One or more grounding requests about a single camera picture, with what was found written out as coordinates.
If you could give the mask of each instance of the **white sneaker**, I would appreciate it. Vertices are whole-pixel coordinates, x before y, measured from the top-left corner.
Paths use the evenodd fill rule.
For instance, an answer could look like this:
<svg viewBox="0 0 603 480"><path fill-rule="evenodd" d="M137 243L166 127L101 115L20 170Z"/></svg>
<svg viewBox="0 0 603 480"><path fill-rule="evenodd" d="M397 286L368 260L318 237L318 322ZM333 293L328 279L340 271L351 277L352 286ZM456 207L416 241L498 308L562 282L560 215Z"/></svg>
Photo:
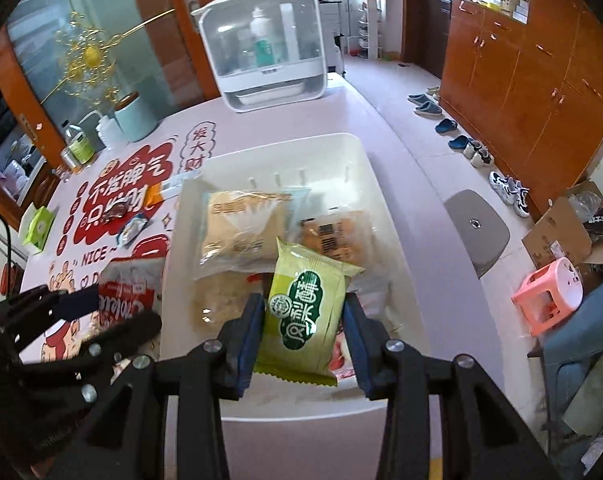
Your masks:
<svg viewBox="0 0 603 480"><path fill-rule="evenodd" d="M492 166L494 162L495 158L490 155L490 152L485 147L477 150L470 161L475 168L488 168L488 166Z"/></svg>
<svg viewBox="0 0 603 480"><path fill-rule="evenodd" d="M528 211L528 202L526 202L529 192L530 189L527 187L520 187L517 189L517 199L513 204L513 208L521 218L528 218L531 215L530 211Z"/></svg>
<svg viewBox="0 0 603 480"><path fill-rule="evenodd" d="M469 140L468 144L463 150L463 156L466 158L472 158L475 155L475 152L483 148L484 145L478 140Z"/></svg>
<svg viewBox="0 0 603 480"><path fill-rule="evenodd" d="M504 204L513 205L515 203L518 189L521 188L521 182L519 182L518 188L513 177L503 177L497 171L491 171L488 175L488 183L490 184L490 187L493 188L499 195L499 198Z"/></svg>

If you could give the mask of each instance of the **black cable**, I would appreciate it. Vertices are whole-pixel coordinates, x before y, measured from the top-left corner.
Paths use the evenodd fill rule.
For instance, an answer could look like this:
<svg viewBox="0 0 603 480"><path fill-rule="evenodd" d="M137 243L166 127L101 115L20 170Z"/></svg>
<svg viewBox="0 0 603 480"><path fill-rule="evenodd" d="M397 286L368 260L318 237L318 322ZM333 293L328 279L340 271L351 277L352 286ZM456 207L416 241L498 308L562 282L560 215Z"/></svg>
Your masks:
<svg viewBox="0 0 603 480"><path fill-rule="evenodd" d="M10 297L10 274L13 271L12 267L12 259L10 257L10 247L11 247L11 242L10 242L10 227L8 227L8 222L6 222L6 219L0 215L0 220L2 221L2 223L4 224L4 227L6 228L6 248L8 250L6 250L6 264L8 265L8 272L6 273L6 298L8 299Z"/></svg>

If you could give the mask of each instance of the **white storage cabinet with transparent door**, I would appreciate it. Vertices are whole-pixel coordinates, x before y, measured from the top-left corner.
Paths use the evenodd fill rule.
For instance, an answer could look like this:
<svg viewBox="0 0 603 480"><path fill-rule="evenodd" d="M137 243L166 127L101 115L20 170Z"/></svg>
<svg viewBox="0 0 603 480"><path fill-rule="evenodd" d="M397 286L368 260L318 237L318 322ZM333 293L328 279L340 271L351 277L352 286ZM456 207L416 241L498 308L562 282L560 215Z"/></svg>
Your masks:
<svg viewBox="0 0 603 480"><path fill-rule="evenodd" d="M236 112L316 99L326 89L318 0L215 0L193 15Z"/></svg>

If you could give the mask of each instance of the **white plastic bin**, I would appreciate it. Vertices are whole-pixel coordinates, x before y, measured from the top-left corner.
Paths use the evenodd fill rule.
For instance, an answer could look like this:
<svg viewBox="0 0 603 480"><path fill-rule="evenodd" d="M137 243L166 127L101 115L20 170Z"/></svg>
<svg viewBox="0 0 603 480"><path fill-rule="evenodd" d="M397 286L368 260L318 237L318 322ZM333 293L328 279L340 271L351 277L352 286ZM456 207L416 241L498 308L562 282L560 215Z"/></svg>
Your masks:
<svg viewBox="0 0 603 480"><path fill-rule="evenodd" d="M323 94L318 0L214 0L193 15L217 86L236 112Z"/></svg>
<svg viewBox="0 0 603 480"><path fill-rule="evenodd" d="M175 231L165 270L162 309L162 358L186 354L207 336L194 329L195 239L201 228L205 194L210 190L310 187L302 218L326 214L335 206L363 209L374 229L377 255L390 278L389 315L401 324L396 335L422 353L429 352L413 280L401 250L397 231L357 137L329 134L259 146L210 158L196 180L184 183ZM222 401L224 420L288 420L360 413L385 406L367 400L355 380L337 388L289 383L254 374L240 402Z"/></svg>

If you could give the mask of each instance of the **pink plastic stool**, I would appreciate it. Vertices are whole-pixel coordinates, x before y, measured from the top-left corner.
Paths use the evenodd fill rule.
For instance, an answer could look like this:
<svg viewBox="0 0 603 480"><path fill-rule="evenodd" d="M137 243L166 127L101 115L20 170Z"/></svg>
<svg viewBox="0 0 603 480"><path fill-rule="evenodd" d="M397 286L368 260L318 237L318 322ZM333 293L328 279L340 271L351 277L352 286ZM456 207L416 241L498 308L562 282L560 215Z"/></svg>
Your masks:
<svg viewBox="0 0 603 480"><path fill-rule="evenodd" d="M549 318L540 322L534 315L531 300L549 292L552 302L546 305ZM531 336L545 332L566 319L581 304L584 287L577 270L568 258L560 258L540 270L530 273L512 297L531 326Z"/></svg>

